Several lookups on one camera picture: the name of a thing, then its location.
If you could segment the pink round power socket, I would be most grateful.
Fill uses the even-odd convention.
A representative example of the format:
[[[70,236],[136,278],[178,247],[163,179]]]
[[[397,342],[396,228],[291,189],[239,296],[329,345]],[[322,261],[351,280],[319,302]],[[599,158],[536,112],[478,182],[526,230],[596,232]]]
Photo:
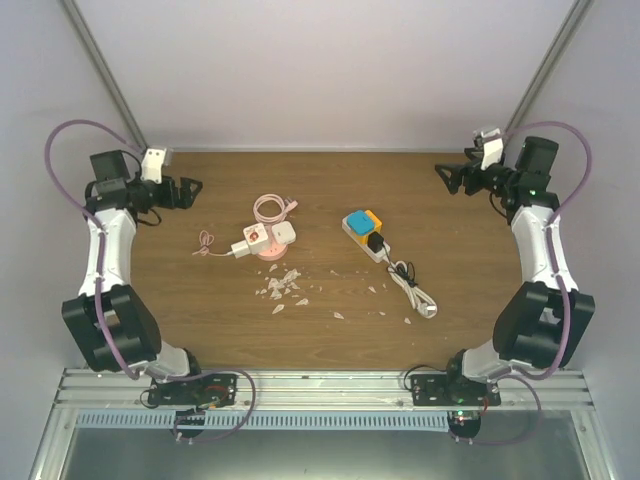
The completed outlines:
[[[257,257],[263,261],[275,262],[281,259],[288,250],[286,244],[280,244],[278,242],[272,242],[270,247],[257,254]]]

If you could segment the white square charger plug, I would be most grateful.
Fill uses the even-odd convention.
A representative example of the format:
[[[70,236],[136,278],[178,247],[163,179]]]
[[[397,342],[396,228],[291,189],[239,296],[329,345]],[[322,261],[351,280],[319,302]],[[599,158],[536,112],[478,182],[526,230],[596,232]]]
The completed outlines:
[[[273,240],[279,245],[289,245],[296,241],[297,235],[289,221],[282,221],[271,227]]]

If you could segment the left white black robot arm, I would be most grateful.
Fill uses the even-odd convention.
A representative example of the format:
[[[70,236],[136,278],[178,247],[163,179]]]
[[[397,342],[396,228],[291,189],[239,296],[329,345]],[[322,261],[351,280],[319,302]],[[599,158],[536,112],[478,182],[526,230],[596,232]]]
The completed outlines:
[[[62,318],[95,372],[147,373],[172,379],[171,391],[185,404],[203,398],[206,380],[195,356],[161,338],[151,311],[131,284],[132,247],[143,215],[190,208],[202,190],[198,180],[174,179],[162,170],[172,149],[150,147],[137,173],[123,150],[94,154],[95,178],[85,189],[84,218],[90,246],[84,281],[76,298],[62,304]]]

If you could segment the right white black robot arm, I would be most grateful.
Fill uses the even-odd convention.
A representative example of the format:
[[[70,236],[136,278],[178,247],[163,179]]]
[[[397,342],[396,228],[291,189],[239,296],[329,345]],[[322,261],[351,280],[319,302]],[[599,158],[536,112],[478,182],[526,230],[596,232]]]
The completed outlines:
[[[548,191],[556,142],[527,137],[514,166],[501,139],[477,136],[464,164],[438,164],[450,194],[487,191],[500,201],[520,258],[522,284],[498,316],[492,337],[462,350],[446,367],[443,393],[464,405],[481,388],[511,372],[544,380],[571,360],[594,313],[569,271],[560,233],[560,201]]]

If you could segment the white cube socket tiger sticker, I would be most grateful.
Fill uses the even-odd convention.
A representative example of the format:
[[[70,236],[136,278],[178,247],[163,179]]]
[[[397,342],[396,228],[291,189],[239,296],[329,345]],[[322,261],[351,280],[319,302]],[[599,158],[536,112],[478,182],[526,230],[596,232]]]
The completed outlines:
[[[267,227],[263,223],[255,223],[243,229],[244,239],[252,255],[257,255],[271,247]]]

